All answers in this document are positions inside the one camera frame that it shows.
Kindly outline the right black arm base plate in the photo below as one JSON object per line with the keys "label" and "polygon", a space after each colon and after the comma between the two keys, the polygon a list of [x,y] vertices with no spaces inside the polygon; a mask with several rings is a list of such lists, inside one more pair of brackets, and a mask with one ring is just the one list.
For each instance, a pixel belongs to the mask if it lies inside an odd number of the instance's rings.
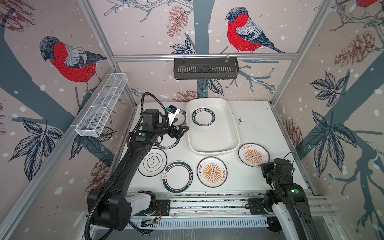
{"label": "right black arm base plate", "polygon": [[281,205],[285,206],[283,202],[277,202],[275,200],[265,200],[260,198],[248,199],[248,209],[251,215],[274,215],[273,206]]}

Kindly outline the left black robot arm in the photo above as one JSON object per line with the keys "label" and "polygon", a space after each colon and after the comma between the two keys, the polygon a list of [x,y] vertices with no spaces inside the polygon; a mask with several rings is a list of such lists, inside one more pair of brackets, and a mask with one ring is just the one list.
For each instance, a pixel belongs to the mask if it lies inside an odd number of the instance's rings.
{"label": "left black robot arm", "polygon": [[189,130],[189,127],[182,125],[174,126],[180,111],[170,105],[164,115],[157,109],[147,109],[141,113],[137,126],[127,138],[128,149],[123,159],[105,184],[98,190],[91,190],[87,196],[89,214],[84,230],[85,239],[91,239],[92,225],[107,228],[103,237],[106,239],[112,231],[124,230],[131,223],[131,216],[156,209],[155,193],[139,191],[128,199],[127,190],[140,163],[160,137],[168,135],[179,140]]}

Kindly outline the orange sunburst plate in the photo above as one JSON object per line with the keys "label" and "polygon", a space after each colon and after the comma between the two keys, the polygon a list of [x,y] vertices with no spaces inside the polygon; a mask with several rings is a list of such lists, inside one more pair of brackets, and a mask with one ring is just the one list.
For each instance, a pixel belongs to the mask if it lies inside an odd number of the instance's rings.
{"label": "orange sunburst plate", "polygon": [[202,159],[197,167],[199,181],[209,188],[217,188],[225,183],[228,169],[225,163],[216,157]]}
{"label": "orange sunburst plate", "polygon": [[270,154],[266,148],[255,143],[246,143],[238,150],[240,160],[253,168],[260,168],[270,161]]}

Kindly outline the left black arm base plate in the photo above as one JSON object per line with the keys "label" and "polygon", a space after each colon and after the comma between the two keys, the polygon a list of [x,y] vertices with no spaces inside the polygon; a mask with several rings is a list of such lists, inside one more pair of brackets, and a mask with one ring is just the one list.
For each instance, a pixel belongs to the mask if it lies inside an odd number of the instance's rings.
{"label": "left black arm base plate", "polygon": [[171,201],[170,200],[156,200],[154,206],[149,209],[140,211],[134,217],[163,217],[170,214]]}

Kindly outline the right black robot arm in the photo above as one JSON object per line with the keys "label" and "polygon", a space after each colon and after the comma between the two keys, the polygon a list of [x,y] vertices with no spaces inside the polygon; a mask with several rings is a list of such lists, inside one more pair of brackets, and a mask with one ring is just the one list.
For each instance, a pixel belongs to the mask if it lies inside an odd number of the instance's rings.
{"label": "right black robot arm", "polygon": [[287,240],[319,240],[307,195],[293,181],[293,164],[275,159],[261,165],[263,177],[272,187],[264,196],[264,209],[274,213]]}

